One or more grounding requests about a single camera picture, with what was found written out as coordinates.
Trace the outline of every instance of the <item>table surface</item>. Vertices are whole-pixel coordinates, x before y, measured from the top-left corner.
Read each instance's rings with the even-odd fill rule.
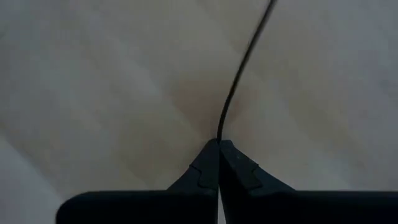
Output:
[[[264,0],[0,2],[0,222],[164,189],[218,118]],[[397,1],[281,0],[224,137],[296,189],[397,190]]]

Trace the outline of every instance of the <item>light wood grain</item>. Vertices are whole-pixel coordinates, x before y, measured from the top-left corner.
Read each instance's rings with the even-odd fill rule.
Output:
[[[80,192],[170,185],[215,135],[265,5],[1,1],[0,178],[31,188],[2,188],[15,213],[0,221],[52,223]],[[225,137],[297,189],[397,190],[397,9],[279,1]],[[47,207],[34,206],[36,191]],[[18,219],[24,197],[40,218]]]

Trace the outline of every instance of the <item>wooden surface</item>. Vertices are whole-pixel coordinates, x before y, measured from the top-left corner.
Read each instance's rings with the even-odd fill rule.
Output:
[[[0,222],[164,189],[218,116],[263,0],[0,2]],[[396,1],[281,0],[225,137],[296,189],[398,190]]]

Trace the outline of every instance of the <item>black wire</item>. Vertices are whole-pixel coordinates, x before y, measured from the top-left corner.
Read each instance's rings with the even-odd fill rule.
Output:
[[[262,16],[259,25],[257,26],[257,29],[250,41],[250,44],[248,48],[246,49],[246,53],[243,56],[243,59],[241,61],[241,64],[239,65],[238,71],[235,74],[234,82],[232,83],[231,89],[229,90],[228,96],[225,100],[225,104],[223,107],[223,110],[221,112],[220,116],[220,121],[218,123],[218,130],[217,130],[217,142],[220,143],[221,139],[223,137],[223,128],[224,128],[224,122],[226,118],[226,114],[228,112],[229,105],[231,104],[232,97],[234,96],[236,87],[238,86],[239,79],[242,76],[243,70],[248,63],[248,60],[250,58],[251,52],[253,51],[254,46],[256,45],[257,41],[260,38],[261,32],[264,29],[265,24],[267,23],[269,16],[276,4],[277,0],[270,0],[269,4],[267,5],[266,11],[264,12],[264,15]]]

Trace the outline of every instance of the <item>thin cable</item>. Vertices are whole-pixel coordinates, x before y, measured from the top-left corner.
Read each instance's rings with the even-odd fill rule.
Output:
[[[246,49],[246,53],[243,56],[241,64],[239,65],[238,71],[235,74],[234,82],[232,83],[231,89],[229,90],[228,96],[225,100],[225,104],[224,104],[224,107],[223,107],[223,110],[222,110],[221,116],[220,116],[220,121],[218,123],[218,130],[217,130],[217,142],[218,143],[220,143],[223,138],[223,128],[224,128],[226,114],[228,112],[229,105],[231,104],[232,97],[235,94],[236,87],[238,86],[238,83],[242,76],[243,70],[246,67],[246,64],[248,63],[251,52],[253,51],[253,48],[256,46],[256,43],[260,38],[261,32],[264,29],[265,25],[267,24],[267,21],[269,20],[269,16],[271,15],[272,10],[274,9],[276,1],[277,0],[269,1],[266,11],[264,12],[264,15],[262,16],[262,18],[260,20],[260,23],[257,26],[257,29],[250,41],[250,44],[249,44],[248,48]]]

